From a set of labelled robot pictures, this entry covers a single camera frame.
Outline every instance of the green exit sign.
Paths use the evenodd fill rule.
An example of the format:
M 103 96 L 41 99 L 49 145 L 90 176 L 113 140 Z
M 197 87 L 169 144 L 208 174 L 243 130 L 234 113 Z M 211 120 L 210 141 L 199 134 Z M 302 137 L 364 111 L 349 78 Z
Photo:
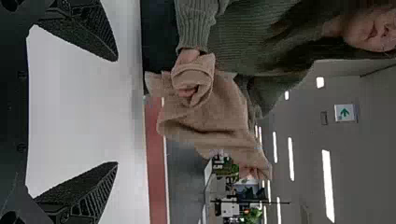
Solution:
M 356 113 L 354 105 L 335 105 L 334 106 L 335 121 L 356 121 Z

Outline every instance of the hand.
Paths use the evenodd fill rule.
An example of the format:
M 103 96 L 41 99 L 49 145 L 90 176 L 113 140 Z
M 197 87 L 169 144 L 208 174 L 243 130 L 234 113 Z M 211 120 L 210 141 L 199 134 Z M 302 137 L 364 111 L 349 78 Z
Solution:
M 191 63 L 197 59 L 200 54 L 201 53 L 198 49 L 182 49 L 177 57 L 175 67 L 183 63 Z
M 177 57 L 175 67 L 184 63 L 191 63 L 196 60 L 200 55 L 198 49 L 182 49 Z M 198 91 L 197 85 L 183 86 L 177 89 L 177 94 L 180 97 L 191 97 Z
M 260 169 L 243 165 L 239 165 L 239 178 L 265 180 L 264 173 Z

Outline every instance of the beige cloth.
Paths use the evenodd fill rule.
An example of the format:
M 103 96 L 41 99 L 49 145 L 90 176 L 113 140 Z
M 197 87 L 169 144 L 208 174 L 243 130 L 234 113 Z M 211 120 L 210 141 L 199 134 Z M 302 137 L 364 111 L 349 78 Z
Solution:
M 213 156 L 213 150 L 222 150 L 239 164 L 244 176 L 250 173 L 257 179 L 272 179 L 272 166 L 248 129 L 247 100 L 231 77 L 215 69 L 215 63 L 215 55 L 208 54 L 162 76 L 146 73 L 150 94 L 164 98 L 157 131 L 193 143 L 206 159 Z M 198 85 L 190 98 L 175 91 L 185 85 Z

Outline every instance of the sweater sleeve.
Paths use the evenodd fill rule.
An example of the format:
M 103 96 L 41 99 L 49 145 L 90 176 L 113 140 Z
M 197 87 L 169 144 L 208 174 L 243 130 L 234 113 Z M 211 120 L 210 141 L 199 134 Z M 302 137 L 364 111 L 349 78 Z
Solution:
M 208 52 L 210 28 L 216 24 L 216 17 L 235 1 L 238 0 L 175 0 L 179 33 L 177 54 L 182 48 Z

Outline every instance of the green sweater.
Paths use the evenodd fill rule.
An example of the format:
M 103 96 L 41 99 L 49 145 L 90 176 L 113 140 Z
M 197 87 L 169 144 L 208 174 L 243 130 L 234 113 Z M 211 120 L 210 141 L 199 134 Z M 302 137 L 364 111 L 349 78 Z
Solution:
M 247 97 L 249 115 L 261 117 L 271 110 L 284 91 L 306 74 L 294 76 L 280 70 L 269 71 L 264 64 L 276 62 L 295 46 L 320 39 L 323 22 L 336 15 L 336 8 L 328 4 L 329 0 L 322 1 L 328 6 L 320 3 L 316 4 L 318 8 L 302 8 L 298 13 L 312 14 L 315 10 L 316 18 L 275 43 L 266 42 L 265 39 L 277 35 L 270 29 L 271 24 L 298 2 L 300 0 L 175 0 L 179 31 L 177 52 L 182 48 L 198 48 L 215 53 L 219 70 L 245 77 L 239 78 L 237 84 Z

